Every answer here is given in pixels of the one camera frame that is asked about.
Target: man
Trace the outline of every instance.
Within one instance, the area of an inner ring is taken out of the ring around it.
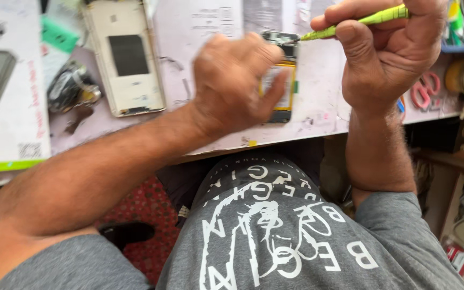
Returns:
[[[347,57],[346,157],[356,221],[323,201],[284,157],[231,157],[200,186],[157,289],[464,289],[421,219],[394,112],[440,52],[446,3],[404,2],[409,21],[368,28],[348,19],[399,1],[346,0],[311,23],[315,30],[339,23]],[[0,290],[148,289],[94,221],[158,168],[267,120],[287,72],[263,98],[258,80],[280,58],[278,47],[255,34],[232,42],[215,36],[194,63],[194,101],[55,156],[4,187]]]

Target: precision screwdriver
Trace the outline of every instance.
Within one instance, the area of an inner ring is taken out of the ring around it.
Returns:
[[[387,22],[387,21],[391,21],[395,19],[409,18],[409,16],[410,16],[409,10],[406,8],[404,4],[400,4],[398,6],[388,8],[388,9],[379,11],[375,14],[372,14],[370,16],[361,18],[358,21],[360,23],[363,23],[364,25],[372,25],[372,24],[379,24],[379,23],[383,23],[383,22]],[[336,25],[333,25],[324,30],[309,32],[306,35],[301,36],[300,38],[286,41],[282,43],[282,45],[291,44],[291,43],[295,43],[298,41],[304,41],[304,40],[326,38],[326,37],[331,37],[334,35],[336,35]]]

